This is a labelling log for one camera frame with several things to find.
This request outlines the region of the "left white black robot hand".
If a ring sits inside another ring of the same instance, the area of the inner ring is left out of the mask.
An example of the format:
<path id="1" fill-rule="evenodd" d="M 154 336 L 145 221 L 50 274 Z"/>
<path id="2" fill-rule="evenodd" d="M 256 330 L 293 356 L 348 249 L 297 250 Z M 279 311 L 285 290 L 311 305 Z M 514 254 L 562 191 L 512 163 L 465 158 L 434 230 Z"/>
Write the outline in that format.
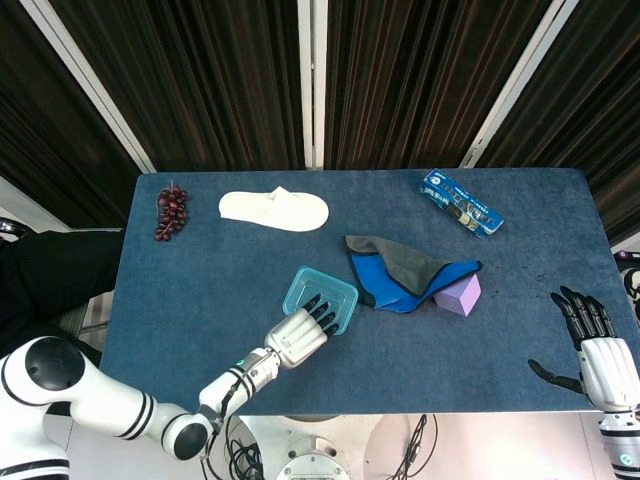
<path id="1" fill-rule="evenodd" d="M 335 318 L 329 301 L 316 294 L 267 333 L 265 346 L 278 356 L 282 368 L 294 369 L 336 334 L 340 325 Z"/>

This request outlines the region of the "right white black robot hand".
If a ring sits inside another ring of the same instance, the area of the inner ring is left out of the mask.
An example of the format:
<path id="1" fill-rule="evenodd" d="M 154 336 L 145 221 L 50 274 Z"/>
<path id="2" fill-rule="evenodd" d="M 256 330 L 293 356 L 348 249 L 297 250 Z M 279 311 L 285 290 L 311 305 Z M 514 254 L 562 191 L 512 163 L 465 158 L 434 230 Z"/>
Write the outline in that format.
<path id="1" fill-rule="evenodd" d="M 640 373 L 605 307 L 594 297 L 566 286 L 550 297 L 565 319 L 580 376 L 555 374 L 530 359 L 527 364 L 534 374 L 551 385 L 585 396 L 605 413 L 632 411 L 640 406 Z"/>

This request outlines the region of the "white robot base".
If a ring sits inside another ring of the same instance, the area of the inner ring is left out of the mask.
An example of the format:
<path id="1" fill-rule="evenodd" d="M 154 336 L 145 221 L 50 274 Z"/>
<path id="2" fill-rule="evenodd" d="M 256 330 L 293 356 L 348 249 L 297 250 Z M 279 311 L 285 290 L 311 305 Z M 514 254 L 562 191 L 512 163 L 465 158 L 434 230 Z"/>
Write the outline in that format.
<path id="1" fill-rule="evenodd" d="M 380 415 L 249 416 L 264 480 L 364 480 L 365 452 Z"/>

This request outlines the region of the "blue snack package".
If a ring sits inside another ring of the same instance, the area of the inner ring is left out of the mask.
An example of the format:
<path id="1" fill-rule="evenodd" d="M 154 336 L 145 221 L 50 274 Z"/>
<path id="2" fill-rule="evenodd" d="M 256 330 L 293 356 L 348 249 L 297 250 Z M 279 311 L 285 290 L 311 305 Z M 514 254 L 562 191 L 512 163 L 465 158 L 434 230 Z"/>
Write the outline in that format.
<path id="1" fill-rule="evenodd" d="M 493 235 L 504 224 L 502 215 L 439 169 L 432 169 L 422 179 L 419 190 L 477 238 Z"/>

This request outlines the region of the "black and white device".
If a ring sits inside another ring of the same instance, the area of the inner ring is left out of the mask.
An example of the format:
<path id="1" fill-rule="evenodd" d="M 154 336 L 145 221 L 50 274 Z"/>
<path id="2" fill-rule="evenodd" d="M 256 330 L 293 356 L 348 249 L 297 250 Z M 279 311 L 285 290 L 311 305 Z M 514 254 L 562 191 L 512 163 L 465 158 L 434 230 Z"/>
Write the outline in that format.
<path id="1" fill-rule="evenodd" d="M 614 260 L 640 325 L 640 252 L 620 250 Z"/>

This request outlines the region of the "blue felt table cover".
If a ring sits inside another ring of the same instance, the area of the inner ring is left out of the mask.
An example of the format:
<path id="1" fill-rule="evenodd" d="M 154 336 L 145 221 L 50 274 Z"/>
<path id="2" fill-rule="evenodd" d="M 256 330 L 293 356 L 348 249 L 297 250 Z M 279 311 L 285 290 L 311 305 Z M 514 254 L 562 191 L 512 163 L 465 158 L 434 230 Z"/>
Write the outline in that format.
<path id="1" fill-rule="evenodd" d="M 136 184 L 102 370 L 195 410 L 203 387 L 283 316 L 297 270 L 346 282 L 347 235 L 394 240 L 437 259 L 479 260 L 481 296 L 467 316 L 425 302 L 410 314 L 358 305 L 347 331 L 245 407 L 247 415 L 584 410 L 580 395 L 539 379 L 535 359 L 576 377 L 577 355 L 550 294 L 599 300 L 640 369 L 640 328 L 584 174 L 577 169 L 455 169 L 451 176 L 504 224 L 479 239 L 419 190 L 420 170 L 165 172 Z M 154 240 L 156 196 L 171 181 L 189 195 L 188 221 Z M 282 186 L 322 198 L 329 218 L 296 233 L 223 219 L 232 191 Z"/>

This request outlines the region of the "blue and grey cloth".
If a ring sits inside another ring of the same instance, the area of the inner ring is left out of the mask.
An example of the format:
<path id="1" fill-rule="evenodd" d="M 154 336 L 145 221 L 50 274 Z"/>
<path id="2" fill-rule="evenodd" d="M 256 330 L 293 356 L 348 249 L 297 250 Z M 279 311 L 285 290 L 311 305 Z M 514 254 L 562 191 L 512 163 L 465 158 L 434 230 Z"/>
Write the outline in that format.
<path id="1" fill-rule="evenodd" d="M 437 259 L 377 236 L 347 235 L 344 242 L 362 302 L 374 310 L 411 313 L 483 268 L 479 260 Z"/>

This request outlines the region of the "white slipper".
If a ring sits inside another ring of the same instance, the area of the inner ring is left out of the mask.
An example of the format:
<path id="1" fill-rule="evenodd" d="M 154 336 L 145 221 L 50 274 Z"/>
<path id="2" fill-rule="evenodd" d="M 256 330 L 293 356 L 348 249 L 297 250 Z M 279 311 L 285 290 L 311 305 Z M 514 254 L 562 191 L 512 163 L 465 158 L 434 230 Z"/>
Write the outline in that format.
<path id="1" fill-rule="evenodd" d="M 329 218 L 329 207 L 320 197 L 290 192 L 282 186 L 271 192 L 232 191 L 218 204 L 223 219 L 302 233 L 321 228 Z"/>

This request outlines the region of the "purple foam block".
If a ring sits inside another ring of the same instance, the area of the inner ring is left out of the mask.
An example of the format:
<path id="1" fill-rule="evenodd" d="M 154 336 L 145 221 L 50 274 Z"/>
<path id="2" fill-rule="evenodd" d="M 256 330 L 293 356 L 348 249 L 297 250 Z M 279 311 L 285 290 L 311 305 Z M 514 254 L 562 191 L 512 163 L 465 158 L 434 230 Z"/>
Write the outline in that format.
<path id="1" fill-rule="evenodd" d="M 436 293 L 436 304 L 447 311 L 467 317 L 481 296 L 481 286 L 476 274 L 466 277 Z"/>

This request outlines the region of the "dark red grape bunch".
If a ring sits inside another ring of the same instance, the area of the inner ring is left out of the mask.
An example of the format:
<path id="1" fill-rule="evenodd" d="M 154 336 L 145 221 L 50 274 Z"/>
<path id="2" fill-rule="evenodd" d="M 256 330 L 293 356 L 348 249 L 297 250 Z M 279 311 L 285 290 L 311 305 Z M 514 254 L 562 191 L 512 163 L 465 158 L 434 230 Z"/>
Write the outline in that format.
<path id="1" fill-rule="evenodd" d="M 184 229 L 188 221 L 188 200 L 188 193 L 174 181 L 159 191 L 155 202 L 155 241 L 169 241 Z"/>

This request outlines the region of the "bystander black clothing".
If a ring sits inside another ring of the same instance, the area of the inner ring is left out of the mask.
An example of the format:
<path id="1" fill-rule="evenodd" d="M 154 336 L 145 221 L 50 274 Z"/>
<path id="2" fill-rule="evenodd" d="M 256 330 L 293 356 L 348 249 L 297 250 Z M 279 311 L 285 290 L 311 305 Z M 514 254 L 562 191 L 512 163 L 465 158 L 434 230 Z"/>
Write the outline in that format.
<path id="1" fill-rule="evenodd" d="M 115 288 L 124 239 L 123 230 L 0 238 L 0 358 L 32 339 L 55 336 L 99 364 L 99 350 L 53 319 Z"/>

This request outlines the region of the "dark brown curtain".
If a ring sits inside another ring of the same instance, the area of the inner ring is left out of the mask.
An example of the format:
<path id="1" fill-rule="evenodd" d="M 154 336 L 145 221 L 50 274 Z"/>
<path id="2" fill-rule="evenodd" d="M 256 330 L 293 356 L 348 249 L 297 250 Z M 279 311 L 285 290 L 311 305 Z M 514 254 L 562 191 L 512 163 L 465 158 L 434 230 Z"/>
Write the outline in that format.
<path id="1" fill-rule="evenodd" d="M 640 0 L 580 0 L 479 166 L 581 170 L 611 244 L 640 231 Z"/>
<path id="2" fill-rule="evenodd" d="M 296 0 L 50 0 L 160 171 L 305 165 Z"/>
<path id="3" fill-rule="evenodd" d="M 139 174 L 19 0 L 0 0 L 0 176 L 84 229 L 124 226 Z"/>
<path id="4" fill-rule="evenodd" d="M 324 166 L 455 168 L 552 0 L 329 0 Z"/>

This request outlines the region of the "white frame post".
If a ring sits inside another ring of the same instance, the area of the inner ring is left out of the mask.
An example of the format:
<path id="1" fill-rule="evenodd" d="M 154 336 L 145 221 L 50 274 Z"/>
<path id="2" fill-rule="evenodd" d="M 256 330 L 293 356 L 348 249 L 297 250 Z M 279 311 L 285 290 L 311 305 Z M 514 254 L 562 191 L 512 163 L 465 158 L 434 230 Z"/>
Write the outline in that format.
<path id="1" fill-rule="evenodd" d="M 581 0 L 552 0 L 459 164 L 478 165 Z"/>
<path id="2" fill-rule="evenodd" d="M 325 164 L 329 0 L 297 0 L 305 167 Z"/>
<path id="3" fill-rule="evenodd" d="M 19 0 L 119 144 L 143 174 L 156 173 L 150 156 L 49 0 Z"/>

